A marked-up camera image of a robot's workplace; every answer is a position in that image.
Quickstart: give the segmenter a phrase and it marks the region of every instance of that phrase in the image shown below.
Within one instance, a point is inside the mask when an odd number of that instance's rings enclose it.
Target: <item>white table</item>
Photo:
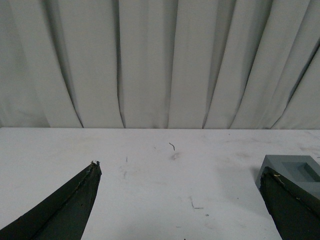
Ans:
[[[320,131],[1,128],[0,228],[100,161],[83,240],[280,240],[255,185],[267,154],[319,163]]]

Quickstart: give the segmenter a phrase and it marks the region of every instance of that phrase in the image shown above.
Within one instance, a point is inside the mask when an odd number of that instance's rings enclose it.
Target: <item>curtain fold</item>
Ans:
[[[34,88],[51,127],[80,128],[48,31],[42,3],[10,0]]]
[[[60,19],[65,77],[85,128],[123,128],[117,90],[116,14],[112,0],[51,0]]]
[[[49,127],[8,1],[0,1],[0,127]]]
[[[320,129],[318,0],[3,0],[0,127]]]
[[[228,129],[238,111],[255,60],[271,0],[238,0],[204,128]]]
[[[177,0],[119,1],[126,128],[168,126]]]
[[[217,22],[218,1],[179,1],[168,127],[201,129]]]
[[[278,85],[309,1],[275,0],[232,129],[256,129]]]

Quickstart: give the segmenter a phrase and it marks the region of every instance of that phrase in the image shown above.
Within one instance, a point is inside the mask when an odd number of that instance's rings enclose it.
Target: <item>gray block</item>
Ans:
[[[258,189],[260,189],[261,174],[267,166],[320,199],[320,166],[312,157],[303,155],[266,155],[255,181]]]

